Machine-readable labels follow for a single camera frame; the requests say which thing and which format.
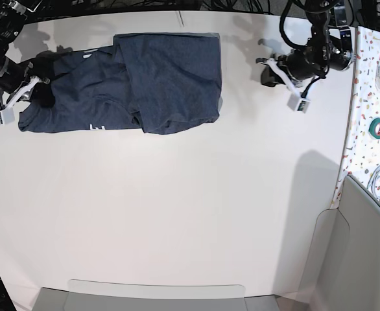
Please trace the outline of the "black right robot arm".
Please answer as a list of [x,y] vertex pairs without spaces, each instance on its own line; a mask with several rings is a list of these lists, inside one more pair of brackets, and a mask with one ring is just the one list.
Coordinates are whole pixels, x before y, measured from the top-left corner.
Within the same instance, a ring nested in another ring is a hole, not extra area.
[[6,56],[27,18],[41,7],[41,1],[0,1],[0,111],[20,101],[35,101],[41,107],[55,104],[51,82],[56,75],[53,62],[59,57],[42,52],[16,63]]

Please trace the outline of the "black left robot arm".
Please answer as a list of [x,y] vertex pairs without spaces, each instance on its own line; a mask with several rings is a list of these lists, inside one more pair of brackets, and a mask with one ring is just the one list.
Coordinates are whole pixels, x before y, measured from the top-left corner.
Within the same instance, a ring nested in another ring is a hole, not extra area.
[[[285,32],[285,20],[292,6],[301,8],[311,24],[311,36],[304,45],[291,41]],[[287,1],[279,19],[279,33],[291,52],[256,60],[266,65],[261,74],[264,86],[288,84],[267,64],[268,61],[273,61],[295,87],[308,79],[325,79],[330,70],[346,70],[354,61],[344,1]]]

